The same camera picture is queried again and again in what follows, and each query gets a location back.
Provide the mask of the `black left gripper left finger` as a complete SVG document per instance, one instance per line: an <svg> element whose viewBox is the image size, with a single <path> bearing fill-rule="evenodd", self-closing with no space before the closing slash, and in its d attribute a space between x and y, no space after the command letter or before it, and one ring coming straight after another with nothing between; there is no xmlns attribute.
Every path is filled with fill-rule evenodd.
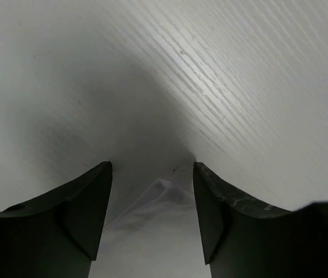
<svg viewBox="0 0 328 278"><path fill-rule="evenodd" d="M97 258L112 164L0 211L0 277L88 277Z"/></svg>

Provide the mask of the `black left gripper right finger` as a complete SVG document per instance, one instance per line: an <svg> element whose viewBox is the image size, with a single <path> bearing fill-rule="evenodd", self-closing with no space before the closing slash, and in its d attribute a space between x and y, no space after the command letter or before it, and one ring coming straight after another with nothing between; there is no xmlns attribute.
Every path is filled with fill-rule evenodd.
<svg viewBox="0 0 328 278"><path fill-rule="evenodd" d="M288 211L193 166L206 265L212 277L328 277L328 202Z"/></svg>

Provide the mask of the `white t shirt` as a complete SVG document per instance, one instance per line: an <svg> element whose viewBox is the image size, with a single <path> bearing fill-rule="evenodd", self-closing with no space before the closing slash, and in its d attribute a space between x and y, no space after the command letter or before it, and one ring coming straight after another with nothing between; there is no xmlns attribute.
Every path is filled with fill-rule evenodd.
<svg viewBox="0 0 328 278"><path fill-rule="evenodd" d="M155 180L104 228L89 276L211 276L203 258L190 165Z"/></svg>

